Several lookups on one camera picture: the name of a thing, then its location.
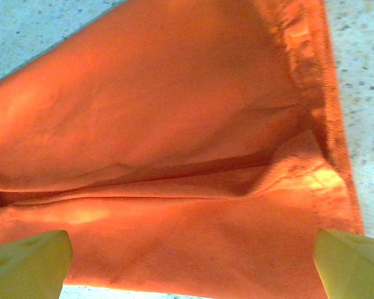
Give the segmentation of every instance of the yellow plastic piece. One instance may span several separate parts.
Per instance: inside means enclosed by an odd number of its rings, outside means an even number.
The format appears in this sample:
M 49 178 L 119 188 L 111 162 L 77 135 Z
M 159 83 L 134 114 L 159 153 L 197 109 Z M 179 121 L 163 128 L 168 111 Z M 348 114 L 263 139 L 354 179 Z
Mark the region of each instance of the yellow plastic piece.
M 0 299 L 58 299 L 71 261 L 64 230 L 0 245 Z
M 374 239 L 321 230 L 314 262 L 329 299 L 374 299 Z

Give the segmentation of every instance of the speckled floor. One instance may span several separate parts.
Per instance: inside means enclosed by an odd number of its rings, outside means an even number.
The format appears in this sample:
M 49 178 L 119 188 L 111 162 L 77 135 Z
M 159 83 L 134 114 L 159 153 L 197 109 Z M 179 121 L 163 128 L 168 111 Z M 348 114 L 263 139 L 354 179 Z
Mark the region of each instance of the speckled floor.
M 0 78 L 122 1 L 0 0 Z M 348 146 L 366 234 L 374 237 L 374 0 L 326 0 Z M 192 298 L 65 286 L 69 298 Z

